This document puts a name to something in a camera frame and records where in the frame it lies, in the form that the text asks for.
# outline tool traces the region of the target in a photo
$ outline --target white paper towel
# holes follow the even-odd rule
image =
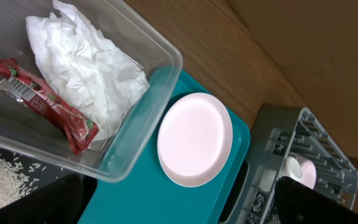
[[[145,73],[75,6],[53,7],[61,17],[25,19],[35,62],[57,94],[98,124],[94,141],[109,138],[148,89]]]

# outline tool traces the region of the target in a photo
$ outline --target pink plate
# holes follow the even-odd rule
[[[158,158],[176,184],[197,187],[221,171],[232,139],[225,106],[212,95],[193,93],[178,100],[165,115],[158,132]]]

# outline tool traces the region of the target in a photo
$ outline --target teal mat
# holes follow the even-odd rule
[[[169,68],[157,70],[167,72]],[[182,71],[168,103],[195,92],[209,93]],[[132,223],[217,223],[230,189],[249,148],[248,125],[227,109],[233,124],[233,144],[222,171],[200,187],[187,188],[173,183],[163,172],[157,155],[156,127],[131,173],[122,181],[98,181],[98,187],[79,221],[80,224]]]

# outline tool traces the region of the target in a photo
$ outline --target dish rack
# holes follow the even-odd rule
[[[221,223],[268,223],[278,218],[273,196],[259,188],[265,170],[278,179],[290,152],[313,162],[317,179],[313,190],[352,209],[358,171],[308,108],[263,105],[251,131],[248,167],[242,190],[230,216]]]

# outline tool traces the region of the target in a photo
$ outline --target candy wrapper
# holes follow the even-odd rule
[[[55,125],[68,139],[71,150],[84,151],[98,133],[95,122],[67,104],[47,82],[18,66],[16,59],[0,60],[0,88]]]

